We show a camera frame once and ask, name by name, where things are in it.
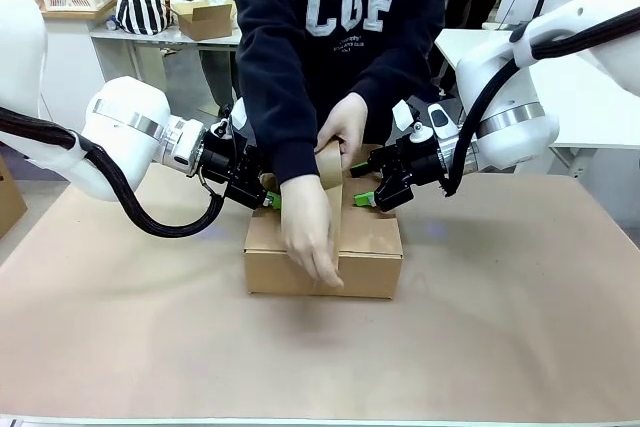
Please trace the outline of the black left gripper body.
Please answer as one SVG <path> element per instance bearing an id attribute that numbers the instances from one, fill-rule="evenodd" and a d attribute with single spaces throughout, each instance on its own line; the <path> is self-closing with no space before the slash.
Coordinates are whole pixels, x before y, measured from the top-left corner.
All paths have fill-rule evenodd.
<path id="1" fill-rule="evenodd" d="M 247 208 L 260 208 L 258 195 L 267 162 L 257 147 L 240 134 L 222 139 L 205 134 L 198 161 L 198 177 L 225 184 L 224 197 Z"/>

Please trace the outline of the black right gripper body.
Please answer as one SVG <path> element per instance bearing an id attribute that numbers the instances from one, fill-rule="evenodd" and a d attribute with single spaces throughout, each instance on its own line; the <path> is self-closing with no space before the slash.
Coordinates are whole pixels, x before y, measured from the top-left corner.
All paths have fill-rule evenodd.
<path id="1" fill-rule="evenodd" d="M 379 190 L 396 191 L 411 185 L 423 186 L 440 182 L 446 168 L 440 158 L 435 139 L 415 143 L 398 139 L 394 144 L 380 148 L 382 182 Z"/>

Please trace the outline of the person's right hand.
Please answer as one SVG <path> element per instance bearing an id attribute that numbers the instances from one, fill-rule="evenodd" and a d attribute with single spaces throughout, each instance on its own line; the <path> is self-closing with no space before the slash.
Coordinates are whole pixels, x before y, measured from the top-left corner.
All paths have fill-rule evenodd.
<path id="1" fill-rule="evenodd" d="M 331 210 L 317 175 L 304 175 L 281 185 L 281 233 L 289 257 L 314 280 L 343 286 L 333 263 Z"/>

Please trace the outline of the person's left hand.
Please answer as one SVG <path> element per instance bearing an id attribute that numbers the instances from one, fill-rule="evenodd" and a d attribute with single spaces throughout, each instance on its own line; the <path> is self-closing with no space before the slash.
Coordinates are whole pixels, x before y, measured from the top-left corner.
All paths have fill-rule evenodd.
<path id="1" fill-rule="evenodd" d="M 362 146 L 367 116 L 365 100 L 355 92 L 347 94 L 332 108 L 319 130 L 316 151 L 337 140 L 342 169 L 348 170 Z"/>

